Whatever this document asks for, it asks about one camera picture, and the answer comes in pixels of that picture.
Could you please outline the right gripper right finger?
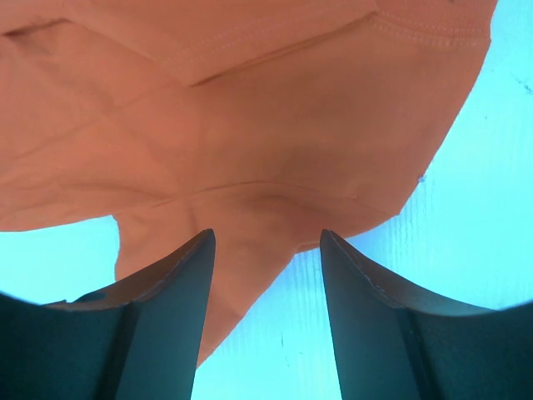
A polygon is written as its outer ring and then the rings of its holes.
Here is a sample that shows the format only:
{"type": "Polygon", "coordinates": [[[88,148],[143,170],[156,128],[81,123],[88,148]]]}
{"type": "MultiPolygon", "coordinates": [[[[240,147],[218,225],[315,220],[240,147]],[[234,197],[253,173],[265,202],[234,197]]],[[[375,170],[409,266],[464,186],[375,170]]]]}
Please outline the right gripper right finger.
{"type": "Polygon", "coordinates": [[[330,230],[320,251],[343,398],[531,398],[530,303],[490,310],[442,296],[330,230]]]}

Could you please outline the orange t shirt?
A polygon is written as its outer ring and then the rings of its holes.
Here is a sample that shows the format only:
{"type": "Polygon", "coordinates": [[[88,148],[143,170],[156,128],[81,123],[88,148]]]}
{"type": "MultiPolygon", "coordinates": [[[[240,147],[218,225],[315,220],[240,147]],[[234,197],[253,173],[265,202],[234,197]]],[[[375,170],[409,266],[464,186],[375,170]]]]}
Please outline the orange t shirt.
{"type": "Polygon", "coordinates": [[[4,1],[1,229],[112,216],[123,279],[216,235],[199,360],[297,253],[399,214],[493,1],[4,1]]]}

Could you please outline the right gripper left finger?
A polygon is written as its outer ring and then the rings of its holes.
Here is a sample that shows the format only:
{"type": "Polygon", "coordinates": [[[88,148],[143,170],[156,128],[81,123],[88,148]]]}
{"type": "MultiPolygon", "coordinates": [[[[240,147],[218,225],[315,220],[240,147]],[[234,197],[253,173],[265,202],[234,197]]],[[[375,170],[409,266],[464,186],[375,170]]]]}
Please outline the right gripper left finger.
{"type": "Polygon", "coordinates": [[[1,296],[4,399],[188,399],[216,239],[207,229],[158,262],[74,302],[1,296]]]}

